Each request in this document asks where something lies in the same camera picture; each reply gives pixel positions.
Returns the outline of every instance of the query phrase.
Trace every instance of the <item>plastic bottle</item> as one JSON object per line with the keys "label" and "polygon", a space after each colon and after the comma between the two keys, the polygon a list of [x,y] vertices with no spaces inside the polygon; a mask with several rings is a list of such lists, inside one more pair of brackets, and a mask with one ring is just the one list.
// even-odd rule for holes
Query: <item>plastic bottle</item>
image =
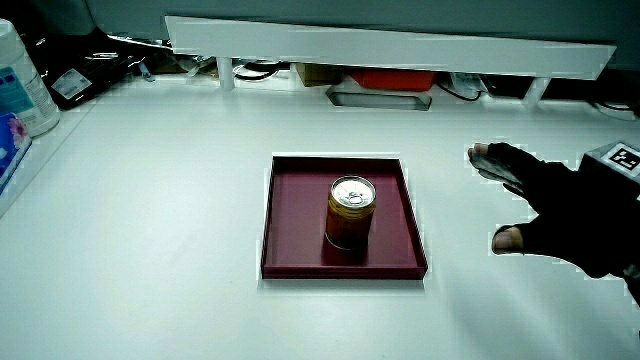
{"label": "plastic bottle", "polygon": [[40,74],[11,22],[0,19],[0,114],[20,117],[31,137],[41,135],[60,121]]}

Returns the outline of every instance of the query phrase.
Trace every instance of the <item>gray wall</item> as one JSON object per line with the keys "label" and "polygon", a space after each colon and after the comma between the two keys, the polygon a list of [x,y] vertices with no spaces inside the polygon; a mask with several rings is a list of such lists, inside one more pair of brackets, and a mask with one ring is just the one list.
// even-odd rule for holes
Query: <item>gray wall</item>
{"label": "gray wall", "polygon": [[165,15],[614,44],[609,67],[640,71],[636,0],[31,0],[57,32],[168,39]]}

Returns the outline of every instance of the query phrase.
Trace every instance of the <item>hand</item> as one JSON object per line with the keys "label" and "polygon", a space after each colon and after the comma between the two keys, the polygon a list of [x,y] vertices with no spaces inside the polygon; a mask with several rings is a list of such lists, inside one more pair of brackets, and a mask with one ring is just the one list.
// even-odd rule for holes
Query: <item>hand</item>
{"label": "hand", "polygon": [[[636,256],[629,228],[618,226],[634,224],[634,212],[625,212],[628,204],[597,191],[597,184],[590,179],[561,163],[538,160],[505,143],[475,144],[467,151],[472,164],[477,153],[495,161],[503,174],[513,175],[521,186],[514,188],[509,181],[503,186],[526,199],[538,213],[528,224],[498,229],[491,244],[494,253],[553,256],[577,265],[594,278],[608,273],[621,276],[622,269]],[[491,169],[479,171],[485,176]]]}

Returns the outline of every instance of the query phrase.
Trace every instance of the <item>can lid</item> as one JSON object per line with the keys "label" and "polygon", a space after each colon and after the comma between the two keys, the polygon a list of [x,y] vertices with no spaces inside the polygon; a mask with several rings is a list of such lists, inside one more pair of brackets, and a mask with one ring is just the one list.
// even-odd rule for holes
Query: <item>can lid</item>
{"label": "can lid", "polygon": [[370,205],[376,198],[376,190],[369,180],[349,175],[333,182],[331,196],[341,205],[357,209]]}
{"label": "can lid", "polygon": [[24,44],[13,24],[0,19],[0,67],[13,65],[17,59],[22,58],[24,52]]}

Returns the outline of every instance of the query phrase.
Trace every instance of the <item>black glove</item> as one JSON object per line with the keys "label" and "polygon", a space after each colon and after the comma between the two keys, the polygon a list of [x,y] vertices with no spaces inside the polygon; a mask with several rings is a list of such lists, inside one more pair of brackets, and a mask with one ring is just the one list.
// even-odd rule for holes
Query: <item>black glove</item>
{"label": "black glove", "polygon": [[640,206],[635,199],[608,196],[562,163],[538,160],[505,143],[490,144],[485,156],[473,153],[471,163],[487,178],[505,179],[503,186],[538,213],[528,224],[496,232],[511,226],[520,230],[524,247],[515,252],[560,258],[594,278],[609,273],[622,277],[629,264],[638,263],[633,224]]}

